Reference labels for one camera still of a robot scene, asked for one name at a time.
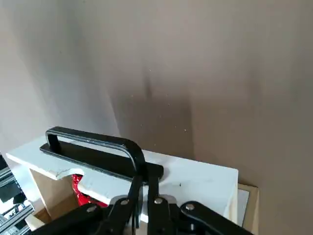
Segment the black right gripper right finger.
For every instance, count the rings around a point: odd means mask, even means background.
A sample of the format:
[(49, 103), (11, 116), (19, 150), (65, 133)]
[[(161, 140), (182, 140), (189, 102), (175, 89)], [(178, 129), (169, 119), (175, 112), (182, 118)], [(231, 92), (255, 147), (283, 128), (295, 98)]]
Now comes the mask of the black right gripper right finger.
[(181, 206), (159, 194), (159, 177), (146, 169), (149, 235), (250, 235), (251, 232), (197, 201)]

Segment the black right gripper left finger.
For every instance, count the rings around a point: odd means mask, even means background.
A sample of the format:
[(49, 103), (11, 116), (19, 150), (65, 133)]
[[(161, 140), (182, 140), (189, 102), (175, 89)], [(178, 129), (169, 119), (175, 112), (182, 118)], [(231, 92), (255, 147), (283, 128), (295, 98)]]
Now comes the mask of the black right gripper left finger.
[(38, 235), (122, 235), (130, 226), (133, 234), (139, 227), (143, 203), (144, 169), (135, 172), (127, 197), (105, 208), (85, 204), (45, 224)]

